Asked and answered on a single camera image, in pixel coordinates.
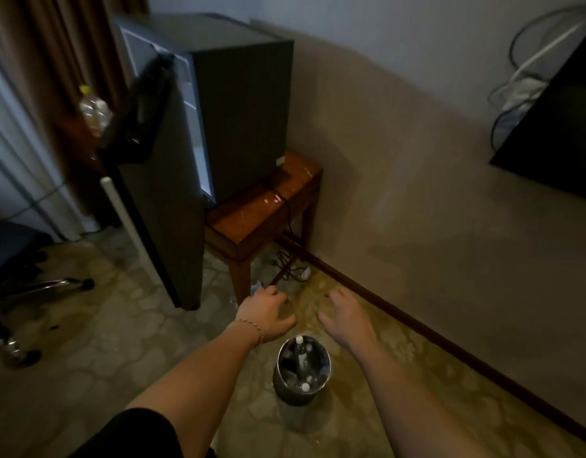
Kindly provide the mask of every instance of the bottle with yellow cap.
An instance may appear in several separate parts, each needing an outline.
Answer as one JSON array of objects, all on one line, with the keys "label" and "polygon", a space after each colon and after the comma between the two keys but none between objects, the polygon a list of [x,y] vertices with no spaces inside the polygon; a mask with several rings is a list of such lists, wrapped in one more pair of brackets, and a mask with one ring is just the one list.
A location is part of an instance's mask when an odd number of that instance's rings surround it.
[{"label": "bottle with yellow cap", "polygon": [[83,119],[95,137],[100,137],[111,121],[111,110],[103,99],[100,99],[87,85],[79,87],[83,97],[79,109]]}]

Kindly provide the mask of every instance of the wall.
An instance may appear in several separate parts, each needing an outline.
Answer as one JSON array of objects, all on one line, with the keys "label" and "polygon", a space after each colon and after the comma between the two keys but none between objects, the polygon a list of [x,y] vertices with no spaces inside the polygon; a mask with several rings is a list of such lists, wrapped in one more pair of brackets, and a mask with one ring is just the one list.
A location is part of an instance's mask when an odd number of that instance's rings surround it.
[{"label": "wall", "polygon": [[562,0],[150,2],[294,37],[311,251],[586,425],[586,201],[487,164],[508,42]]}]

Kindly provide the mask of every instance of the curtain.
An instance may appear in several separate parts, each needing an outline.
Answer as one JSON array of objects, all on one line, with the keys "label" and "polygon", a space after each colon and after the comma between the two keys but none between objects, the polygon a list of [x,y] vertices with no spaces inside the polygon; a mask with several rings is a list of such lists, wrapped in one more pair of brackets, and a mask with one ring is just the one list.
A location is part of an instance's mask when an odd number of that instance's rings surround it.
[{"label": "curtain", "polygon": [[76,240],[99,225],[83,215],[44,139],[0,71],[0,219]]},{"label": "curtain", "polygon": [[56,124],[79,113],[80,84],[117,110],[127,87],[109,15],[147,7],[146,0],[0,0],[0,67],[85,213],[90,190],[75,176]]}]

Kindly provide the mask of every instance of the black t-shirt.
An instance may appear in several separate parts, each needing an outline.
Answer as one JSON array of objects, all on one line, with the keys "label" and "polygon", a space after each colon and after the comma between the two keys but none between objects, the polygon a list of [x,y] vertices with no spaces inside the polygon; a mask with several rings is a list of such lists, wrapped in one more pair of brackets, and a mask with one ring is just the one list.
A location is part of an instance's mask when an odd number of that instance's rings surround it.
[{"label": "black t-shirt", "polygon": [[70,458],[126,456],[183,458],[172,424],[146,408],[121,412]]}]

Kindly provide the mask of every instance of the person's left hand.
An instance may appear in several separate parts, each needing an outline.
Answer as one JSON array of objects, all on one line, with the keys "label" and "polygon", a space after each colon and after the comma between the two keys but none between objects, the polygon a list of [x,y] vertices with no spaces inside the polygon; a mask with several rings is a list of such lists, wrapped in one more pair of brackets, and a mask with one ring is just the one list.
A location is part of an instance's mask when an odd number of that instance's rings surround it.
[{"label": "person's left hand", "polygon": [[280,306],[287,300],[287,295],[278,292],[275,286],[259,288],[252,296],[244,299],[236,320],[246,320],[255,325],[263,333],[263,342],[278,339],[296,325],[295,315],[285,320],[278,318]]}]

